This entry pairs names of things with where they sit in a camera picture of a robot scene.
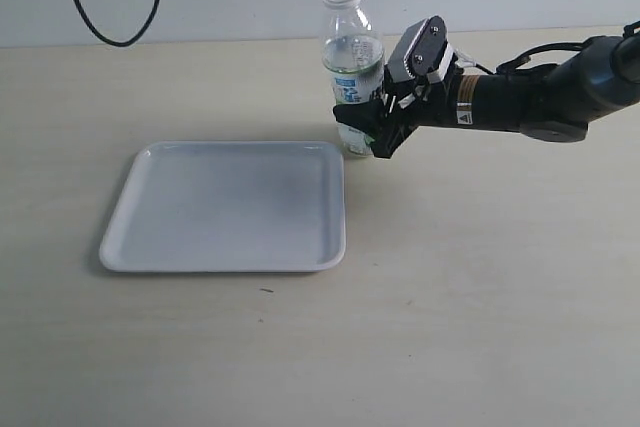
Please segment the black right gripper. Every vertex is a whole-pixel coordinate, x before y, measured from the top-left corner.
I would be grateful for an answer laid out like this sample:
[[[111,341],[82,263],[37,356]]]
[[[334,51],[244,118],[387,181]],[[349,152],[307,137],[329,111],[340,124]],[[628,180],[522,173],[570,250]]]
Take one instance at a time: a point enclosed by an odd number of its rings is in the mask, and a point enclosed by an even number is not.
[[[373,156],[390,159],[417,130],[424,116],[433,116],[446,104],[458,67],[453,64],[443,81],[431,82],[426,76],[396,82],[384,67],[384,93],[380,99],[359,104],[337,104],[333,115],[339,124],[354,128],[372,138]]]

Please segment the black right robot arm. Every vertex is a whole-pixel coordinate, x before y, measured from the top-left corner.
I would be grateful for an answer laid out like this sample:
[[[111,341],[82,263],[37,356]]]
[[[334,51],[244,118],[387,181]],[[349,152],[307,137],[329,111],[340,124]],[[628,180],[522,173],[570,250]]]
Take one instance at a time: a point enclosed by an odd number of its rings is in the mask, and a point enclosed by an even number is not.
[[[492,74],[452,66],[441,82],[385,80],[382,99],[335,105],[335,119],[390,158],[420,127],[517,133],[556,143],[639,101],[639,36],[595,36],[530,49]]]

